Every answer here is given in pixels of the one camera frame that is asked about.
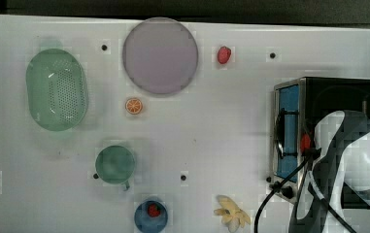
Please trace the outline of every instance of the green cup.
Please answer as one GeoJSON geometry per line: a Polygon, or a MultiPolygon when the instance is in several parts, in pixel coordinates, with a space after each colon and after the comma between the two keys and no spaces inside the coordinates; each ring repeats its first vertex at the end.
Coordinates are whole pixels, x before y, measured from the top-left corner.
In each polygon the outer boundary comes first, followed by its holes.
{"type": "Polygon", "coordinates": [[[133,153],[122,146],[110,146],[102,150],[96,158],[95,179],[102,179],[106,183],[126,185],[129,189],[129,178],[136,168],[133,153]]]}

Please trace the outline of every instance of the strawberry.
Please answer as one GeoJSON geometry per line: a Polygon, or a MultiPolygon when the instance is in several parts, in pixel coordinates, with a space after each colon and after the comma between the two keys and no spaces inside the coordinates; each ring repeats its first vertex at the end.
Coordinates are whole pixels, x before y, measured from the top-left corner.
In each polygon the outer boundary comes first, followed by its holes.
{"type": "Polygon", "coordinates": [[[150,204],[148,206],[148,215],[150,217],[157,217],[157,216],[160,216],[160,210],[159,208],[157,207],[156,204],[150,204]]]}
{"type": "Polygon", "coordinates": [[[230,58],[232,50],[228,47],[221,47],[218,51],[218,62],[220,64],[225,64],[230,58]]]}

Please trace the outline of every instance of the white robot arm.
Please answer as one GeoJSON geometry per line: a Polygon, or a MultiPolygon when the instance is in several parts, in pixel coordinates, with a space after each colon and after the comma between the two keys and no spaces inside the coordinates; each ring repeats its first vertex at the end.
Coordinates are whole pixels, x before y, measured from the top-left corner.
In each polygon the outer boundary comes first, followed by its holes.
{"type": "Polygon", "coordinates": [[[340,198],[346,183],[370,206],[370,119],[361,112],[332,113],[318,123],[315,143],[320,157],[308,166],[289,232],[354,232],[338,222],[343,217],[340,198]]]}

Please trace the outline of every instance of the red button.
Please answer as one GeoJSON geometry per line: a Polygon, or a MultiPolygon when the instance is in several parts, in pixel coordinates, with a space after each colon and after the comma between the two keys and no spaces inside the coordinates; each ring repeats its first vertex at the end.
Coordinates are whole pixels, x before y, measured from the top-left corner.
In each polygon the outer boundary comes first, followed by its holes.
{"type": "Polygon", "coordinates": [[[300,151],[303,153],[306,149],[311,147],[312,141],[308,134],[302,135],[302,140],[300,141],[300,151]]]}

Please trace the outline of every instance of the orange slice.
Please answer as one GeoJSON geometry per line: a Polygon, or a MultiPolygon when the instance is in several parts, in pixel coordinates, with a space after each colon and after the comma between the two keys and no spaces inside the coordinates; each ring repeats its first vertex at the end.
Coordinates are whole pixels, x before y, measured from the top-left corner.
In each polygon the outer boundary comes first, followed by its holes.
{"type": "Polygon", "coordinates": [[[130,98],[126,101],[126,110],[131,115],[138,115],[142,112],[143,104],[138,98],[130,98]]]}

